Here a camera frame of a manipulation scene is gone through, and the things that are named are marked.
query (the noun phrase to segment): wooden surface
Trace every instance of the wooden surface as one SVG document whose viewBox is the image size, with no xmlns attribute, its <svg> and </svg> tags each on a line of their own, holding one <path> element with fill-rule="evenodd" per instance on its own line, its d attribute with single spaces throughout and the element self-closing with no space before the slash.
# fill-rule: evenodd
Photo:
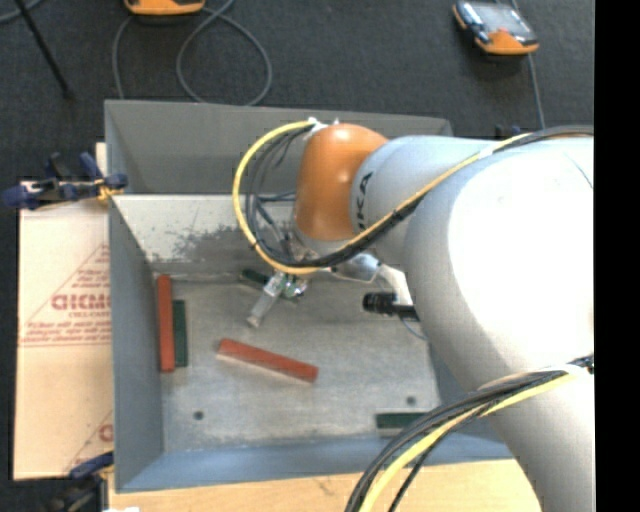
<svg viewBox="0 0 640 512">
<path fill-rule="evenodd" d="M 404 476 L 392 481 L 375 511 L 387 510 Z M 141 512 L 342 512 L 358 478 L 334 475 L 126 494 L 113 493 L 111 481 L 109 506 L 139 507 Z M 398 510 L 540 512 L 540 506 L 518 464 L 507 459 L 428 466 Z"/>
</svg>

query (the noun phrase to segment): black cable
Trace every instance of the black cable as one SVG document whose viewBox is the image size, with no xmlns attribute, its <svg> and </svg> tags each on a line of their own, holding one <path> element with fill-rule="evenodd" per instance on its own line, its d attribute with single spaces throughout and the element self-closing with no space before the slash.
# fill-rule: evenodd
<svg viewBox="0 0 640 512">
<path fill-rule="evenodd" d="M 289 151 L 291 143 L 301 134 L 309 131 L 310 128 L 302 128 L 300 130 L 296 130 L 294 132 L 286 133 L 278 137 L 275 141 L 272 142 L 269 150 L 263 152 L 257 159 L 255 165 L 253 166 L 253 172 L 248 176 L 248 187 L 245 196 L 245 211 L 247 212 L 247 223 L 249 225 L 249 229 L 252 233 L 256 235 L 256 239 L 260 241 L 261 247 L 269 247 L 265 242 L 264 238 L 259 235 L 258 221 L 257 221 L 257 213 L 259 213 L 262 218 L 274 229 L 276 232 L 276 238 L 278 239 L 278 243 L 282 247 L 283 253 L 288 258 L 292 258 L 292 254 L 289 250 L 288 237 L 282 233 L 277 224 L 273 221 L 273 218 L 269 215 L 267 210 L 264 208 L 262 204 L 261 198 L 261 189 L 264 186 L 264 180 L 266 179 L 266 171 L 276 169 L 278 166 L 282 164 L 284 158 Z"/>
<path fill-rule="evenodd" d="M 264 47 L 260 44 L 260 42 L 256 39 L 256 37 L 251 32 L 249 32 L 246 28 L 244 28 L 242 25 L 237 23 L 235 20 L 233 20 L 233 19 L 231 19 L 231 18 L 229 18 L 227 16 L 224 16 L 222 14 L 224 11 L 226 11 L 233 4 L 234 1 L 235 0 L 229 0 L 222 8 L 218 9 L 217 11 L 213 11 L 212 9 L 209 9 L 209 8 L 205 7 L 203 10 L 205 12 L 208 12 L 211 16 L 209 16 L 209 18 L 207 20 L 205 20 L 194 32 L 191 33 L 191 35 L 182 44 L 182 47 L 180 48 L 180 51 L 178 52 L 178 58 L 176 59 L 176 74 L 178 75 L 178 80 L 180 81 L 180 85 L 182 85 L 182 88 L 187 92 L 187 94 L 189 96 L 191 96 L 191 98 L 193 98 L 195 101 L 198 101 L 200 103 L 206 103 L 206 100 L 204 100 L 203 98 L 198 96 L 193 91 L 193 89 L 191 89 L 191 87 L 189 86 L 189 84 L 185 80 L 184 75 L 182 73 L 182 56 L 184 55 L 184 52 L 186 51 L 187 47 L 191 44 L 191 41 L 193 41 L 193 39 L 202 30 L 204 30 L 207 26 L 209 26 L 211 23 L 213 23 L 217 19 L 220 19 L 220 20 L 224 21 L 225 23 L 227 23 L 228 25 L 231 25 L 238 32 L 240 32 L 243 36 L 245 36 L 255 46 L 255 48 L 260 53 L 260 55 L 262 57 L 262 60 L 264 61 L 264 65 L 265 65 L 265 69 L 266 69 L 266 75 L 267 75 L 266 79 L 265 79 L 264 87 L 262 88 L 262 91 L 260 91 L 260 93 L 255 98 L 253 98 L 251 101 L 245 103 L 245 105 L 247 105 L 247 106 L 257 105 L 268 94 L 269 89 L 271 89 L 271 84 L 273 82 L 273 68 L 272 68 L 272 65 L 271 65 L 271 60 L 269 59 L 269 55 L 267 54 L 266 50 L 264 49 Z"/>
<path fill-rule="evenodd" d="M 301 135 L 302 130 L 295 133 L 294 138 Z M 507 144 L 499 147 L 494 151 L 494 154 L 506 151 L 508 149 L 513 149 L 517 147 L 524 146 L 526 144 L 531 144 L 533 142 L 555 138 L 555 137 L 566 137 L 566 136 L 593 136 L 593 128 L 590 126 L 558 126 L 553 128 L 545 128 L 544 130 L 539 130 L 530 134 L 527 134 L 523 137 L 516 138 Z M 267 152 L 273 151 L 274 146 L 270 146 L 266 149 Z M 342 249 L 335 251 L 331 254 L 325 256 L 319 256 L 316 258 L 296 260 L 282 253 L 278 253 L 274 251 L 272 248 L 269 248 L 261 243 L 260 240 L 257 240 L 257 243 L 260 247 L 274 260 L 282 263 L 284 265 L 290 267 L 318 267 L 318 268 L 330 268 L 334 267 L 344 261 L 347 261 L 359 254 L 363 250 L 370 247 L 378 238 L 387 233 L 390 229 L 396 226 L 399 222 L 407 218 L 413 211 L 417 208 L 418 204 L 422 200 L 422 196 L 416 197 L 411 203 L 406 204 L 402 208 L 396 210 L 394 214 L 387 219 L 387 221 L 383 222 L 380 226 L 375 228 L 369 236 L 354 242 L 352 244 L 348 244 Z"/>
<path fill-rule="evenodd" d="M 269 59 L 269 55 L 267 54 L 266 50 L 264 49 L 264 47 L 262 46 L 262 44 L 260 44 L 260 42 L 256 39 L 256 37 L 249 32 L 246 28 L 244 28 L 242 25 L 240 25 L 238 22 L 236 22 L 235 20 L 229 18 L 228 16 L 224 16 L 222 13 L 227 11 L 235 2 L 235 0 L 227 0 L 227 2 L 219 9 L 217 10 L 212 10 L 208 7 L 204 7 L 202 10 L 206 13 L 209 13 L 209 16 L 207 17 L 207 19 L 201 23 L 188 37 L 187 39 L 184 41 L 184 43 L 182 44 L 182 46 L 180 47 L 180 50 L 178 52 L 178 56 L 176 58 L 176 66 L 175 66 L 175 72 L 176 75 L 178 77 L 178 81 L 180 82 L 180 86 L 185 90 L 185 92 L 195 101 L 199 102 L 199 103 L 206 103 L 206 100 L 204 100 L 203 98 L 201 98 L 200 96 L 198 96 L 189 86 L 189 84 L 187 83 L 187 81 L 184 78 L 184 74 L 182 72 L 182 57 L 184 55 L 184 52 L 186 51 L 186 49 L 188 48 L 188 46 L 191 44 L 191 42 L 193 41 L 193 39 L 200 34 L 206 27 L 208 27 L 209 25 L 211 25 L 214 21 L 216 20 L 220 20 L 223 21 L 224 23 L 230 25 L 231 27 L 233 27 L 234 29 L 236 29 L 238 32 L 240 32 L 244 37 L 246 37 L 258 50 L 258 52 L 260 53 L 264 64 L 265 64 L 265 68 L 266 68 L 266 79 L 265 79 L 265 84 L 262 88 L 262 91 L 252 100 L 250 100 L 249 102 L 245 103 L 245 106 L 252 106 L 252 105 L 257 105 L 260 101 L 262 101 L 264 99 L 264 97 L 267 95 L 267 93 L 269 92 L 269 90 L 271 89 L 271 84 L 273 82 L 273 67 L 271 65 L 271 60 Z M 127 19 L 125 19 L 120 26 L 118 27 L 118 30 L 116 32 L 116 35 L 114 37 L 113 40 L 113 44 L 112 44 L 112 48 L 111 48 L 111 70 L 112 70 L 112 74 L 113 74 L 113 78 L 115 81 L 115 85 L 116 85 L 116 90 L 118 92 L 118 97 L 120 99 L 124 99 L 125 95 L 124 95 L 124 90 L 122 88 L 122 79 L 120 76 L 120 66 L 119 66 L 119 49 L 120 49 L 120 41 L 122 39 L 122 34 L 124 33 L 125 29 L 129 26 L 129 24 L 131 23 L 131 20 L 134 19 L 134 16 L 128 16 Z"/>
<path fill-rule="evenodd" d="M 516 0 L 510 0 L 510 1 L 511 1 L 511 7 L 513 8 L 513 10 L 516 11 L 518 14 L 520 14 L 520 7 L 518 7 Z M 494 0 L 494 2 L 497 4 L 501 3 L 499 0 Z M 535 103 L 536 118 L 538 120 L 538 129 L 544 130 L 547 126 L 544 120 L 544 112 L 542 109 L 542 102 L 540 100 L 540 88 L 538 86 L 538 77 L 536 74 L 536 67 L 533 61 L 532 54 L 527 55 L 527 66 L 529 68 L 529 76 L 531 77 L 531 86 L 533 88 L 533 100 Z"/>
<path fill-rule="evenodd" d="M 593 374 L 594 373 L 594 358 L 593 356 L 588 356 L 588 357 L 581 357 L 578 359 L 575 359 L 573 361 L 571 361 L 569 364 L 574 364 L 576 366 L 581 366 L 586 368 L 589 373 Z M 479 414 L 474 414 L 472 415 L 471 418 L 469 418 L 469 420 L 473 421 L 475 420 L 477 417 L 479 416 Z M 455 431 L 455 430 L 459 430 L 463 425 L 458 425 L 456 426 L 454 429 L 451 430 L 451 432 Z M 430 453 L 433 451 L 433 449 L 435 448 L 436 444 L 438 444 L 443 438 L 441 438 L 437 443 L 434 443 L 429 450 L 425 450 L 414 462 L 413 468 L 411 468 L 411 471 L 409 473 L 409 475 L 407 476 L 407 478 L 405 479 L 405 481 L 402 483 L 402 486 L 400 487 L 400 489 L 398 489 L 398 492 L 396 493 L 393 502 L 391 503 L 391 506 L 388 509 L 388 512 L 395 512 L 396 509 L 398 508 L 398 506 L 400 505 L 400 502 L 402 501 L 402 498 L 404 497 L 404 495 L 406 494 L 407 490 L 409 489 L 409 487 L 411 486 L 411 484 L 413 483 L 413 481 L 416 479 L 416 477 L 418 476 L 418 474 L 420 473 L 420 469 L 422 468 L 422 466 L 424 465 L 424 463 L 426 462 L 427 458 L 429 457 Z"/>
<path fill-rule="evenodd" d="M 26 7 L 28 10 L 31 10 L 40 5 L 42 2 L 43 0 L 33 0 L 33 2 L 26 4 Z M 2 14 L 0 15 L 0 25 L 2 25 L 3 23 L 9 23 L 19 18 L 21 15 L 22 12 L 20 11 L 20 9 L 14 9 L 13 11 L 9 11 L 6 14 Z"/>
<path fill-rule="evenodd" d="M 571 361 L 578 367 L 590 370 L 594 366 L 594 356 L 579 358 Z M 381 468 L 393 457 L 393 455 L 407 443 L 411 443 L 416 437 L 427 435 L 438 426 L 446 423 L 454 417 L 460 416 L 476 407 L 483 406 L 478 414 L 473 414 L 469 420 L 473 420 L 483 414 L 488 408 L 493 407 L 519 393 L 532 389 L 559 377 L 566 375 L 563 370 L 549 370 L 544 372 L 530 372 L 515 376 L 503 382 L 498 382 L 490 387 L 479 389 L 468 393 L 462 400 L 440 406 L 423 417 L 408 425 L 400 434 L 395 436 L 387 446 L 374 459 L 369 467 L 364 471 L 362 477 L 356 484 L 345 508 L 345 512 L 357 512 L 361 507 L 369 489 L 371 488 L 375 476 Z M 467 424 L 467 420 L 458 425 L 461 427 Z"/>
</svg>

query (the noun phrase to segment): red wooden block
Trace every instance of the red wooden block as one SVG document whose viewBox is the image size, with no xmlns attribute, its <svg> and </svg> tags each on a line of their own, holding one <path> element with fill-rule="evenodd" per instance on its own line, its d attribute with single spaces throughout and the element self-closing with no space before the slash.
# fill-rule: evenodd
<svg viewBox="0 0 640 512">
<path fill-rule="evenodd" d="M 231 357 L 307 382 L 314 382 L 318 377 L 317 366 L 274 354 L 273 352 L 228 338 L 224 338 L 220 342 L 218 355 Z"/>
<path fill-rule="evenodd" d="M 171 277 L 163 274 L 156 280 L 158 298 L 158 331 L 160 371 L 172 372 L 176 367 L 176 346 L 173 337 L 173 301 Z"/>
</svg>

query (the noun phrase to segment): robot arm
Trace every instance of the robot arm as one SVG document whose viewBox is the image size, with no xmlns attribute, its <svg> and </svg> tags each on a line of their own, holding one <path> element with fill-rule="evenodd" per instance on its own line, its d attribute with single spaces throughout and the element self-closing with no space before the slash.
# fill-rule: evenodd
<svg viewBox="0 0 640 512">
<path fill-rule="evenodd" d="M 404 273 L 424 333 L 468 391 L 591 354 L 593 137 L 551 135 L 496 146 L 326 127 L 307 141 L 294 207 L 313 256 L 277 262 L 265 249 L 266 260 L 311 273 L 371 249 Z M 593 379 L 580 379 L 491 420 L 545 512 L 595 507 L 594 405 Z"/>
</svg>

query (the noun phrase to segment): dark green block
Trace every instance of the dark green block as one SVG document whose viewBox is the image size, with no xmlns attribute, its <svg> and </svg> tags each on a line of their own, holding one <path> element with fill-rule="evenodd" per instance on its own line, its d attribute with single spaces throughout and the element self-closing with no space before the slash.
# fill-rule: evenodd
<svg viewBox="0 0 640 512">
<path fill-rule="evenodd" d="M 173 337 L 176 346 L 176 367 L 188 365 L 187 314 L 183 300 L 173 301 Z"/>
</svg>

